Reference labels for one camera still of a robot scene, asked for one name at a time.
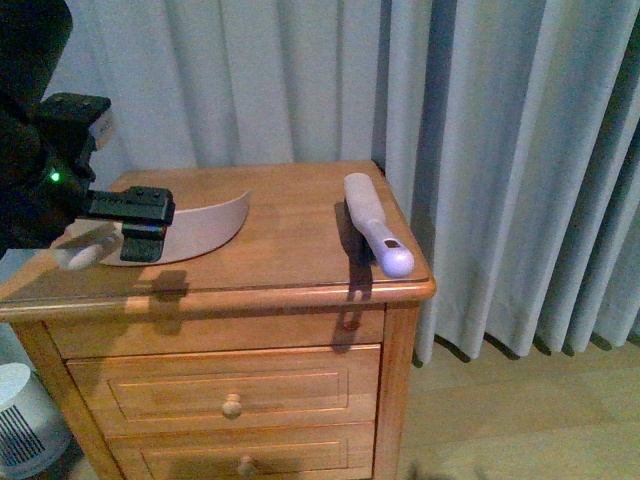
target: wooden nightstand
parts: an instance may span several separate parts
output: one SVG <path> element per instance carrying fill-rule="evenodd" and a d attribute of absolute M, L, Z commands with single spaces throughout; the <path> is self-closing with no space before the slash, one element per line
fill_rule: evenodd
<path fill-rule="evenodd" d="M 343 178 L 369 174 L 416 268 L 358 261 Z M 130 172 L 178 208 L 251 190 L 220 249 L 57 268 L 0 286 L 9 321 L 102 479 L 393 479 L 419 302 L 435 281 L 372 162 Z"/>

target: drawer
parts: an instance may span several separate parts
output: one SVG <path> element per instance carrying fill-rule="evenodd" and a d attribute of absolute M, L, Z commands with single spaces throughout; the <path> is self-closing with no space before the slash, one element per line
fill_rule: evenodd
<path fill-rule="evenodd" d="M 47 328 L 67 359 L 379 343 L 384 328 L 383 305 L 203 315 L 168 308 L 148 318 L 52 322 Z"/>
<path fill-rule="evenodd" d="M 373 423 L 118 437 L 109 447 L 135 480 L 370 478 Z"/>
<path fill-rule="evenodd" d="M 379 345 L 70 360 L 106 436 L 372 421 Z"/>

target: drawer knob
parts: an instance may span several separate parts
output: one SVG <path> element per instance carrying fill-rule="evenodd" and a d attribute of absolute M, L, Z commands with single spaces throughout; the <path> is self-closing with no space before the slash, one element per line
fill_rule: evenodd
<path fill-rule="evenodd" d="M 240 465 L 238 465 L 238 475 L 242 478 L 250 478 L 258 474 L 258 469 L 253 464 L 253 458 L 249 455 L 245 455 L 240 459 Z"/>
<path fill-rule="evenodd" d="M 229 420 L 238 418 L 242 414 L 240 395 L 235 393 L 227 395 L 227 401 L 222 404 L 222 414 Z"/>

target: white handle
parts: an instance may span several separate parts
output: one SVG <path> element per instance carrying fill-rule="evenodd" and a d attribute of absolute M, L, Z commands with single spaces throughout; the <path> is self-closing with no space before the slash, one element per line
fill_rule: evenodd
<path fill-rule="evenodd" d="M 344 179 L 349 215 L 364 235 L 382 272 L 391 278 L 404 278 L 413 272 L 413 254 L 386 225 L 384 209 L 368 175 L 352 173 Z"/>
<path fill-rule="evenodd" d="M 123 236 L 116 231 L 102 238 L 96 238 L 93 242 L 82 247 L 54 249 L 53 256 L 63 270 L 82 270 L 107 258 L 120 248 Z"/>

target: curtain fold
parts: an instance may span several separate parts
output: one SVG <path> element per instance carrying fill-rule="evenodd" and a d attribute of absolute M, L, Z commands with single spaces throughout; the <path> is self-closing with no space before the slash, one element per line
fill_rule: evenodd
<path fill-rule="evenodd" d="M 640 0 L 67 1 L 48 93 L 112 99 L 99 188 L 375 158 L 438 280 L 421 360 L 640 335 Z"/>

